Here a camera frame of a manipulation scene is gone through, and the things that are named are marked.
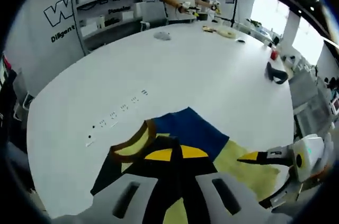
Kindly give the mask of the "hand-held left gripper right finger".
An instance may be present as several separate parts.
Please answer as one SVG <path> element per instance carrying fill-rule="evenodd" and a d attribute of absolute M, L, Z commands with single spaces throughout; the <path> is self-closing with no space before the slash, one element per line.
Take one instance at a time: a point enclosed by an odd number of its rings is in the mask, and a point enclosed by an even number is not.
<path fill-rule="evenodd" d="M 271 213 L 255 193 L 235 177 L 218 172 L 199 148 L 180 146 L 181 191 L 189 223 L 291 223 Z"/>

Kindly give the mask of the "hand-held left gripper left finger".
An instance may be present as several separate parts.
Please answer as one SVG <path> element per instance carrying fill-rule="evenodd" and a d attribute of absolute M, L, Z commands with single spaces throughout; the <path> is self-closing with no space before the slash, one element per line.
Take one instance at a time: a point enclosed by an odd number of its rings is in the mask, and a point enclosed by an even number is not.
<path fill-rule="evenodd" d="M 92 205 L 55 223 L 163 223 L 167 210 L 182 198 L 182 149 L 154 151 L 135 161 L 93 197 Z"/>

